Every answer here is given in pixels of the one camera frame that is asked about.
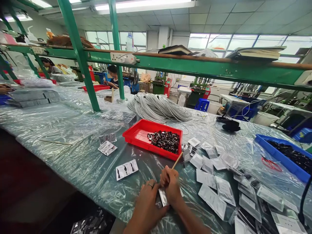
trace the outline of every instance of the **blue plastic tray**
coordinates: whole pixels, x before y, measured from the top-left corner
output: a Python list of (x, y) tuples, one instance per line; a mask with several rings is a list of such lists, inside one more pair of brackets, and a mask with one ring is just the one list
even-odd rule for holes
[(290, 145), (293, 147), (294, 150), (304, 154), (305, 156), (312, 158), (312, 154), (309, 152), (303, 150), (302, 148), (294, 145), (293, 143), (290, 143), (287, 140), (282, 140), (270, 136), (264, 136), (260, 134), (256, 134), (255, 141), (258, 142), (264, 149), (266, 149), (275, 159), (280, 161), (291, 173), (296, 175), (299, 180), (301, 180), (304, 183), (307, 183), (310, 174), (305, 172), (301, 167), (299, 167), (297, 164), (295, 164), (293, 161), (291, 161), (289, 158), (287, 158), (284, 154), (282, 154), (279, 150), (277, 150), (275, 147), (270, 145), (266, 140), (271, 140), (276, 143), (282, 143), (285, 145)]

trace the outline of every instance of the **power strip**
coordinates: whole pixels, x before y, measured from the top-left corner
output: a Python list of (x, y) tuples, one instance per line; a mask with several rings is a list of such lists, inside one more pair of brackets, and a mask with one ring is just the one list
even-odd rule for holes
[(110, 53), (110, 59), (112, 62), (118, 63), (128, 63), (128, 64), (136, 64), (137, 58), (133, 54), (126, 54), (126, 53)]

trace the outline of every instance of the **green metal shelf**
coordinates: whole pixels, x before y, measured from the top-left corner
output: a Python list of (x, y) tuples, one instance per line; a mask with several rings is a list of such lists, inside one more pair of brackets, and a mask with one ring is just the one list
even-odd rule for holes
[[(30, 46), (5, 46), (9, 51), (35, 54)], [(76, 60), (75, 52), (71, 47), (51, 46), (42, 48), (47, 52), (47, 55), (42, 56)], [(227, 58), (205, 58), (139, 52), (134, 53), (134, 55), (137, 59), (140, 59), (140, 62), (135, 65), (130, 65), (112, 62), (110, 57), (111, 52), (120, 53), (120, 51), (115, 50), (84, 48), (86, 59), (89, 62), (115, 64), (147, 70), (312, 92), (312, 87), (294, 85), (295, 81), (304, 71), (312, 70), (312, 65), (277, 62), (247, 62), (234, 61)]]

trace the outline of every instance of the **hand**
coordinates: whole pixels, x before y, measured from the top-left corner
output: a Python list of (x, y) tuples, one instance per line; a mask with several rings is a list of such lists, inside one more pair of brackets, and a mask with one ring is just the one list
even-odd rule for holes
[(161, 181), (162, 183), (164, 181), (169, 181), (169, 184), (165, 186), (165, 192), (169, 204), (176, 209), (181, 203), (183, 203), (179, 185), (179, 173), (176, 170), (165, 166), (165, 169), (162, 170)]
[(153, 179), (142, 185), (132, 218), (124, 230), (124, 234), (148, 233), (166, 215), (169, 206), (158, 209), (155, 204), (158, 189), (159, 184), (155, 184)]

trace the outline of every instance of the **notebook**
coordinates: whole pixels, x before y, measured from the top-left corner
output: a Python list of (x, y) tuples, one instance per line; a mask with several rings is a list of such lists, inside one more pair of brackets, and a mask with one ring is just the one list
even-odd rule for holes
[(252, 48), (237, 48), (230, 53), (226, 58), (229, 59), (253, 59), (275, 61), (279, 59), (280, 53), (287, 46), (272, 46), (272, 47), (252, 47)]
[(169, 46), (164, 49), (160, 49), (158, 51), (159, 54), (173, 54), (173, 55), (188, 55), (192, 53), (189, 49), (187, 49), (183, 45), (174, 45), (174, 46)]

